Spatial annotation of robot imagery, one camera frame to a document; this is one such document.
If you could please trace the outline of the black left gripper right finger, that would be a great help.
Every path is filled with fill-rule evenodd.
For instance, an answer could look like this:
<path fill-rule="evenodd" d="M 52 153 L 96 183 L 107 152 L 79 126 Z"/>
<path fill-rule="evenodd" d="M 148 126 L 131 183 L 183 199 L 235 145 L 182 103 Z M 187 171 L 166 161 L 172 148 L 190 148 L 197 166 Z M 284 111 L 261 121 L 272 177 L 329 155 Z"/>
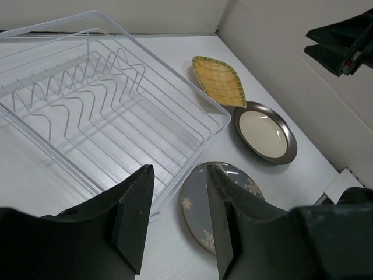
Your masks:
<path fill-rule="evenodd" d="M 371 279 L 372 190 L 285 211 L 207 168 L 220 279 Z"/>

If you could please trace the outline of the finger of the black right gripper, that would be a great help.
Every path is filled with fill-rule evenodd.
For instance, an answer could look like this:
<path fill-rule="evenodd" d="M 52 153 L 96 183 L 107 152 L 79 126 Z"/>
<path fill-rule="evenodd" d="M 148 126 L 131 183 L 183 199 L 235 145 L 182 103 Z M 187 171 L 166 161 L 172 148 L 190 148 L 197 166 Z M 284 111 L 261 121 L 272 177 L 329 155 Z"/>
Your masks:
<path fill-rule="evenodd" d="M 330 49 L 361 50 L 372 42 L 372 9 L 350 19 L 312 29 L 306 37 Z"/>
<path fill-rule="evenodd" d="M 341 55 L 320 44 L 316 44 L 306 46 L 304 52 L 337 77 L 342 74 L 353 75 L 361 66 L 359 61 L 361 51 Z"/>

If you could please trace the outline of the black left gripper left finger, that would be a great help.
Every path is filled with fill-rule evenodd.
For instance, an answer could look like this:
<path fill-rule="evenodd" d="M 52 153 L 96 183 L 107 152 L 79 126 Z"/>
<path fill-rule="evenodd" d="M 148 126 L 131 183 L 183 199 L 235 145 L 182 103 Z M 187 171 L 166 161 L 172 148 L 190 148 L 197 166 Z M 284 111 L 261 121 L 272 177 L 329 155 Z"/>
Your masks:
<path fill-rule="evenodd" d="M 141 272 L 154 189 L 144 165 L 56 216 L 1 208 L 2 279 L 134 279 Z"/>

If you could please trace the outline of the grey plate with floral pattern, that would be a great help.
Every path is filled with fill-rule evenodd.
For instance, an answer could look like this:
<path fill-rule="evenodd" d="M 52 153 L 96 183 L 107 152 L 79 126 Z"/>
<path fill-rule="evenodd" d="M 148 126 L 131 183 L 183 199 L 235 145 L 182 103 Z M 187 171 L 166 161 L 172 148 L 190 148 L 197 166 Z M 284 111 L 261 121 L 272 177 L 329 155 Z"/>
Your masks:
<path fill-rule="evenodd" d="M 215 245 L 207 193 L 207 166 L 222 169 L 230 180 L 260 199 L 264 196 L 257 184 L 241 169 L 225 162 L 206 162 L 196 166 L 184 181 L 181 190 L 181 208 L 184 221 L 193 238 L 213 256 Z"/>

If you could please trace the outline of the brown rimmed cream plate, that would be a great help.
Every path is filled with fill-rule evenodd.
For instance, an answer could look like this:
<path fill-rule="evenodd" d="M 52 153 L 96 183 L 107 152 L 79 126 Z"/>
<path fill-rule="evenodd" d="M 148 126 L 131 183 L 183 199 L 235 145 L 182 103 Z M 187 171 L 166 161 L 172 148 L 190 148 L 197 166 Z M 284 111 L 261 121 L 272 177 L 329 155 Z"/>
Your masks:
<path fill-rule="evenodd" d="M 298 145 L 288 123 L 270 107 L 248 101 L 246 107 L 237 107 L 233 121 L 241 139 L 260 158 L 287 165 L 297 156 Z"/>

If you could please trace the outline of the yellow green leaf-shaped plate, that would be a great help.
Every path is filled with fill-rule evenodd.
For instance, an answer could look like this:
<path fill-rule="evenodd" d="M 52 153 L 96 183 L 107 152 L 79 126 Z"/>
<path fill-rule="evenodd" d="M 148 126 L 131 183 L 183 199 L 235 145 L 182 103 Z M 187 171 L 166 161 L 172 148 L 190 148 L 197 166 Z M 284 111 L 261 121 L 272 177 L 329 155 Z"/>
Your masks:
<path fill-rule="evenodd" d="M 244 87 L 231 65 L 215 58 L 195 56 L 192 67 L 203 91 L 216 103 L 247 107 Z"/>

